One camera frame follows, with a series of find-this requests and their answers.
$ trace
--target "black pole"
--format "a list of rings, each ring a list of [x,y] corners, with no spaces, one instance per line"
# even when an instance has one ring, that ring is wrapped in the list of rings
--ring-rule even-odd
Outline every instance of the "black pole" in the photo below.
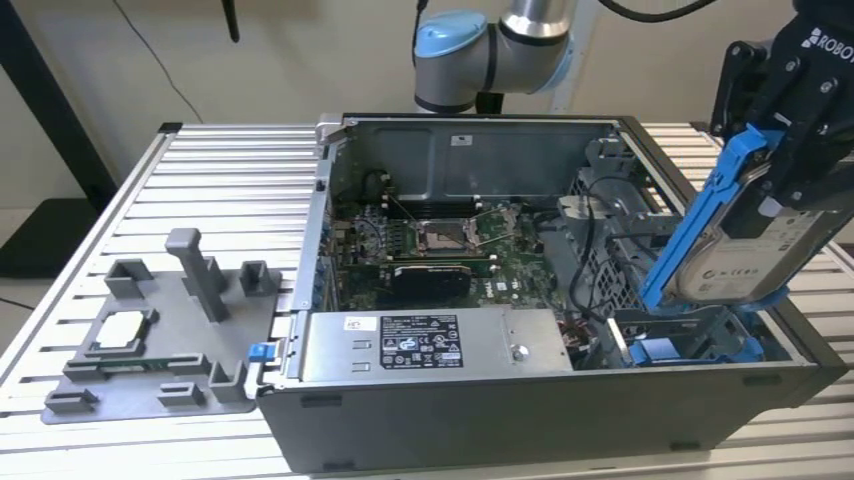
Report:
[[[10,0],[0,0],[0,60],[92,207],[102,212],[116,193],[116,183]]]

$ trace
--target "white label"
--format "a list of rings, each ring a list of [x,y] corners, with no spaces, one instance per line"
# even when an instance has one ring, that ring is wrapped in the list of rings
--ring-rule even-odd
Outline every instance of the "white label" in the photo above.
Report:
[[[451,135],[452,147],[471,147],[472,141],[473,141],[473,138],[471,135]]]
[[[116,312],[104,319],[94,341],[100,348],[121,348],[133,341],[141,326],[141,312]]]
[[[687,281],[685,291],[700,300],[748,296],[779,265],[819,215],[800,215],[787,211],[773,219],[759,238],[717,243],[705,257],[708,267]]]
[[[376,317],[344,317],[344,330],[374,332]]]

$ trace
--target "white wall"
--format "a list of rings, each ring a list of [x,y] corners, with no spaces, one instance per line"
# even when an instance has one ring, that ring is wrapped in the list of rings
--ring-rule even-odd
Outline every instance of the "white wall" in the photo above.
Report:
[[[314,122],[322,112],[412,111],[413,0],[240,0],[232,44],[217,0],[121,0],[176,84],[208,123]],[[108,0],[16,0],[14,6],[101,155],[129,171],[164,121],[192,122]],[[429,10],[496,0],[433,0]],[[511,113],[545,112],[549,96],[512,96]]]
[[[0,209],[33,208],[82,191],[0,68]]]
[[[660,11],[667,2],[620,3]],[[727,46],[735,40],[771,38],[792,17],[789,0],[719,0],[687,17],[653,25],[601,9],[572,113],[708,121]]]

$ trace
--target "cable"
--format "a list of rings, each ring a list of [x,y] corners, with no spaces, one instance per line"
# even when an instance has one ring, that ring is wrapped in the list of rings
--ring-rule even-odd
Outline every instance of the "cable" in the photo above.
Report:
[[[676,18],[681,18],[685,15],[689,15],[700,8],[707,7],[717,0],[696,0],[693,3],[684,5],[668,12],[663,13],[643,13],[636,10],[631,10],[625,6],[616,3],[615,0],[599,0],[599,3],[604,8],[611,10],[620,17],[627,18],[628,20],[633,20],[640,23],[663,23],[669,20],[675,20]]]
[[[415,66],[415,41],[417,37],[417,26],[421,23],[421,14],[424,13],[424,9],[427,8],[427,4],[429,0],[417,0],[415,4],[415,25],[412,26],[412,66]]]
[[[600,324],[604,324],[604,318],[601,318],[601,316],[596,312],[593,312],[589,308],[587,308],[585,305],[581,305],[581,303],[577,301],[577,298],[575,296],[576,294],[575,290],[577,289],[577,282],[581,278],[581,273],[584,272],[584,269],[587,268],[587,264],[589,263],[589,257],[592,254],[592,242],[595,239],[595,228],[596,228],[595,220],[596,219],[592,211],[592,203],[589,201],[591,195],[592,195],[591,191],[592,191],[592,187],[595,187],[596,184],[603,180],[617,180],[628,183],[632,187],[635,186],[633,182],[625,177],[604,175],[596,178],[592,181],[592,183],[584,188],[584,191],[581,192],[581,198],[584,198],[584,203],[587,204],[587,236],[584,238],[584,248],[581,250],[577,269],[575,270],[575,274],[572,275],[572,279],[569,281],[569,303],[572,303],[572,306],[575,307],[575,309],[579,311],[581,315],[591,318],[593,321],[599,322]]]
[[[172,90],[174,90],[174,93],[177,93],[177,96],[181,97],[181,100],[184,101],[184,103],[189,107],[189,110],[192,110],[192,113],[196,116],[196,119],[198,120],[198,123],[204,123],[204,120],[201,119],[201,115],[198,115],[198,110],[196,110],[196,107],[192,106],[192,103],[189,103],[189,100],[186,100],[186,97],[184,96],[184,94],[181,93],[180,89],[174,85],[174,81],[172,80],[172,75],[169,74],[169,71],[166,70],[165,65],[162,64],[162,61],[160,60],[160,57],[157,56],[157,53],[154,52],[154,49],[150,47],[150,44],[148,43],[148,40],[145,40],[145,37],[142,36],[140,31],[136,29],[136,26],[133,26],[133,22],[130,21],[130,17],[128,17],[128,14],[124,11],[124,8],[121,8],[121,4],[118,3],[118,0],[112,0],[112,4],[116,6],[116,9],[118,10],[118,13],[124,17],[124,21],[126,22],[128,27],[130,27],[130,30],[133,30],[133,33],[136,34],[136,37],[142,42],[142,45],[145,45],[145,48],[150,52],[150,55],[154,57],[154,61],[157,62],[157,65],[160,65],[160,70],[162,70],[162,74],[165,75],[165,79],[169,82],[169,86],[172,87]]]
[[[385,180],[382,180],[382,176],[388,175],[388,172],[385,170],[382,170],[381,168],[373,168],[373,169],[368,170],[366,172],[364,172],[364,174],[361,175],[361,186],[360,186],[360,190],[358,190],[358,200],[361,200],[364,202],[368,201],[368,198],[366,198],[368,180],[370,179],[370,177],[373,175],[378,175],[380,182],[384,182]]]
[[[20,303],[20,302],[16,302],[14,300],[9,300],[8,298],[0,297],[0,302],[8,303],[9,305],[14,305],[16,307],[24,308],[26,310],[34,310],[36,309],[36,307],[30,307],[29,305],[26,305],[24,303]]]

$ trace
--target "sticker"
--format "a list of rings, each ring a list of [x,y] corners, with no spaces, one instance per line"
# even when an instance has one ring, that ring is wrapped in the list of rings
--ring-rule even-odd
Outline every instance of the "sticker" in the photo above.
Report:
[[[451,146],[452,147],[471,147],[473,138],[471,135],[452,135]]]
[[[374,332],[376,317],[344,317],[344,330]]]
[[[707,254],[707,268],[685,281],[685,290],[700,300],[748,296],[788,249],[818,220],[816,212],[783,212],[755,239],[728,239]]]
[[[456,315],[382,316],[380,365],[385,369],[459,368],[463,366],[459,337]]]

